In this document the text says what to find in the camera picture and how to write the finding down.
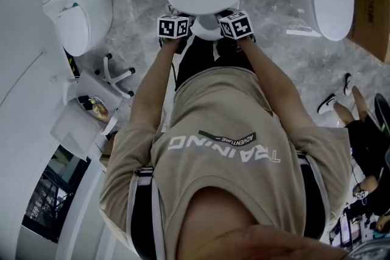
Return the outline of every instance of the gray tile floor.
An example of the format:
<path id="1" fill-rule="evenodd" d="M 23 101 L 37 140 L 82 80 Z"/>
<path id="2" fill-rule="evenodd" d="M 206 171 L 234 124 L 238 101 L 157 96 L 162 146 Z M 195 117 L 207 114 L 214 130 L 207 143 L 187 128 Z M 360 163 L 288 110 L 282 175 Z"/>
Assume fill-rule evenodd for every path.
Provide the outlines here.
<path id="1" fill-rule="evenodd" d="M 346 72 L 353 74 L 371 108 L 375 93 L 381 92 L 390 98 L 390 66 L 380 63 L 357 45 L 348 40 L 335 43 L 325 38 L 287 35 L 287 29 L 305 25 L 289 0 L 240 1 L 241 8 L 250 15 L 258 45 L 292 78 L 309 114 L 319 125 L 339 125 L 335 114 L 319 116 L 316 113 L 319 103 L 331 92 L 335 92 L 343 104 L 353 107 L 352 96 L 342 96 Z M 129 67 L 136 69 L 135 75 L 122 84 L 125 89 L 136 92 L 159 49 L 156 23 L 157 18 L 165 14 L 167 4 L 167 0 L 113 0 L 112 28 L 98 47 L 76 58 L 81 70 L 102 69 L 103 56 L 111 53 L 114 73 Z M 171 73 L 165 102 L 167 121 L 173 96 Z M 131 106 L 132 100 L 125 103 Z M 129 108 L 124 106 L 122 112 L 119 128 L 126 124 Z"/>

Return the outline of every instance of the beige t-shirt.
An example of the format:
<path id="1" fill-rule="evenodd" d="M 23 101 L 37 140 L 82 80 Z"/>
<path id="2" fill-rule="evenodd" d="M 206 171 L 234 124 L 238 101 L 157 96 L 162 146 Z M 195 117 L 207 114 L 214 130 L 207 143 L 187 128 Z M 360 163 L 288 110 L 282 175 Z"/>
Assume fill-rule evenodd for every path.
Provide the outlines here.
<path id="1" fill-rule="evenodd" d="M 306 198 L 296 149 L 315 160 L 332 219 L 338 218 L 350 180 L 347 130 L 306 128 L 287 137 L 253 73 L 211 69 L 177 92 L 171 128 L 155 133 L 130 125 L 115 138 L 101 210 L 126 244 L 127 195 L 133 170 L 151 163 L 160 192 L 166 256 L 175 259 L 190 199 L 206 186 L 237 197 L 262 225 L 303 235 Z"/>

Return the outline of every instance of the white sneaker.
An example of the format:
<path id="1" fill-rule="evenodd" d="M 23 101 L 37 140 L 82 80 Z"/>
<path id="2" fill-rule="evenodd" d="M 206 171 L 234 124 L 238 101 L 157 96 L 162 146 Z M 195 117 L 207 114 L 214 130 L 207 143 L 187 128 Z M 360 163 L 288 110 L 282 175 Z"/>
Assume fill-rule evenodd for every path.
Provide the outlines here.
<path id="1" fill-rule="evenodd" d="M 344 85 L 344 94 L 346 96 L 349 96 L 352 92 L 353 82 L 352 82 L 352 75 L 347 73 L 346 74 L 346 84 Z"/>
<path id="2" fill-rule="evenodd" d="M 335 94 L 331 94 L 326 98 L 320 106 L 318 106 L 317 112 L 322 115 L 328 111 L 333 110 L 333 105 L 337 102 Z"/>

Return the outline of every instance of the person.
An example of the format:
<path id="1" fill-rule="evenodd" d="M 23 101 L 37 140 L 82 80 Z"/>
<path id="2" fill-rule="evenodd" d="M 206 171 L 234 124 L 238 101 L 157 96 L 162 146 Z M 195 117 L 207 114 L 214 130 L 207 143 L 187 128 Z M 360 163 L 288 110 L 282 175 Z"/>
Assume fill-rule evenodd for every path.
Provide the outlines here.
<path id="1" fill-rule="evenodd" d="M 329 95 L 318 108 L 318 113 L 335 111 L 349 131 L 349 141 L 352 157 L 359 165 L 365 176 L 361 183 L 357 183 L 353 190 L 354 195 L 367 192 L 367 197 L 357 200 L 347 209 L 349 219 L 354 219 L 365 213 L 374 213 L 380 216 L 376 230 L 387 233 L 390 230 L 390 170 L 386 165 L 385 155 L 390 147 L 388 138 L 375 125 L 369 116 L 369 109 L 358 87 L 353 84 L 353 77 L 345 76 L 344 94 L 353 94 L 359 120 L 356 121 L 348 108 L 340 104 L 335 94 Z"/>
<path id="2" fill-rule="evenodd" d="M 132 247 L 129 184 L 150 165 L 168 260 L 343 258 L 346 251 L 315 239 L 346 203 L 347 130 L 318 127 L 250 37 L 221 39 L 216 60 L 213 42 L 195 37 L 179 66 L 170 127 L 158 134 L 179 42 L 165 41 L 115 137 L 100 197 L 110 229 Z M 319 236 L 307 234 L 316 226 Z"/>

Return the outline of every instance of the window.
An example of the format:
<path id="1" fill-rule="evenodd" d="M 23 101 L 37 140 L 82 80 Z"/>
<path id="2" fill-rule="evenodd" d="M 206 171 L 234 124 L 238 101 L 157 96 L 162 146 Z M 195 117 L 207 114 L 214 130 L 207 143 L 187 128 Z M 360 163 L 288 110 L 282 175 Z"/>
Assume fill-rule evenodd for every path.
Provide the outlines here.
<path id="1" fill-rule="evenodd" d="M 66 215 L 90 164 L 59 146 L 46 166 L 24 214 L 22 224 L 58 242 Z"/>

